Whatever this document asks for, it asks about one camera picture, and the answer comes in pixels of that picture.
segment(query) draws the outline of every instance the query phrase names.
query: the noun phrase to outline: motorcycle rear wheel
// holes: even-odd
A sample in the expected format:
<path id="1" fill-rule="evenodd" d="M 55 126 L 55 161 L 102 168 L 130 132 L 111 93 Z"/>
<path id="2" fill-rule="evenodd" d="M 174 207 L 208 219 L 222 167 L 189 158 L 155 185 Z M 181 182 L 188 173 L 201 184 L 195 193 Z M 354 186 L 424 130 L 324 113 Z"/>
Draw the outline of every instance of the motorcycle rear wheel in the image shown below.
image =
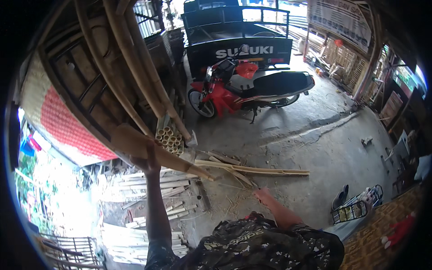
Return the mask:
<path id="1" fill-rule="evenodd" d="M 269 107 L 272 107 L 272 108 L 285 107 L 285 106 L 291 105 L 292 103 L 296 102 L 299 97 L 300 97 L 300 94 L 297 94 L 297 95 L 294 95 L 294 96 L 289 97 L 289 98 L 279 99 L 275 102 L 272 102 Z"/>
<path id="2" fill-rule="evenodd" d="M 204 116 L 205 118 L 213 118 L 216 115 L 213 101 L 209 99 L 209 101 L 202 104 L 202 102 L 200 102 L 200 95 L 201 92 L 195 89 L 191 89 L 187 93 L 187 98 L 189 99 L 192 108 L 194 108 L 199 115 Z"/>

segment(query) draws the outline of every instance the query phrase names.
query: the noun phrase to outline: wire basket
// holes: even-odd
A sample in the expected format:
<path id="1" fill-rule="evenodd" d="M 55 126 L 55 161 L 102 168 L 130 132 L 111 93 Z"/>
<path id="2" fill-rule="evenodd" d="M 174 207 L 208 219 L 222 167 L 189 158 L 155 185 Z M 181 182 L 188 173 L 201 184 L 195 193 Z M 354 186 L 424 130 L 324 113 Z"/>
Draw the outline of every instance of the wire basket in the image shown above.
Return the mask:
<path id="1" fill-rule="evenodd" d="M 333 224 L 365 217 L 372 207 L 382 203 L 383 191 L 380 185 L 376 185 L 371 189 L 371 200 L 369 202 L 360 200 L 361 195 L 352 197 L 342 206 L 331 212 Z"/>

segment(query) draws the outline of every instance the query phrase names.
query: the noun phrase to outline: motorcycle kickstand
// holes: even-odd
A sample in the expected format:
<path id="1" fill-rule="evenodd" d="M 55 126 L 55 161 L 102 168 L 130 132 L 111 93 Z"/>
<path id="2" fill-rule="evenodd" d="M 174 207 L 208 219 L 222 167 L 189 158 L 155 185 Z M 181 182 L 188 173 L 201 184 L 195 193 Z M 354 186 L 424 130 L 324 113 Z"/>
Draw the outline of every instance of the motorcycle kickstand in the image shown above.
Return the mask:
<path id="1" fill-rule="evenodd" d="M 255 123 L 255 116 L 257 116 L 257 115 L 258 115 L 257 108 L 254 108 L 254 117 L 252 118 L 252 122 L 250 122 L 249 124 Z"/>

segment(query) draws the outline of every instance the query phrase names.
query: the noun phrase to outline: camouflage shirt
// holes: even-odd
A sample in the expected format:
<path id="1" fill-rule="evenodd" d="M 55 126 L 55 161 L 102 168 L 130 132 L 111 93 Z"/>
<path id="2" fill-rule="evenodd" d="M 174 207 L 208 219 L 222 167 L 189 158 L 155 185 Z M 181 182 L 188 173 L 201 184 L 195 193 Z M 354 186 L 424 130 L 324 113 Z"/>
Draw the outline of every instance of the camouflage shirt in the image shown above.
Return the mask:
<path id="1" fill-rule="evenodd" d="M 146 270 L 155 269 L 338 269 L 344 247 L 336 235 L 304 224 L 290 230 L 277 228 L 259 214 L 221 222 L 183 258 L 171 247 L 150 243 Z"/>

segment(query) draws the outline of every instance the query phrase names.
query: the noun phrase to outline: woven mat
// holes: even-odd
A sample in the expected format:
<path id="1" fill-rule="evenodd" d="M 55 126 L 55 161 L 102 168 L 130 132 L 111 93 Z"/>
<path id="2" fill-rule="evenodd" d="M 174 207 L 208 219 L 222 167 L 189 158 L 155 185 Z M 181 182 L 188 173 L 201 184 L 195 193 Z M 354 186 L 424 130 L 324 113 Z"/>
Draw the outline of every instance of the woven mat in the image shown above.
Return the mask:
<path id="1" fill-rule="evenodd" d="M 345 243 L 345 257 L 340 269 L 385 269 L 400 245 L 384 249 L 380 238 L 393 233 L 390 224 L 402 221 L 417 210 L 421 196 L 419 186 L 415 186 L 393 201 L 377 207 L 369 223 Z"/>

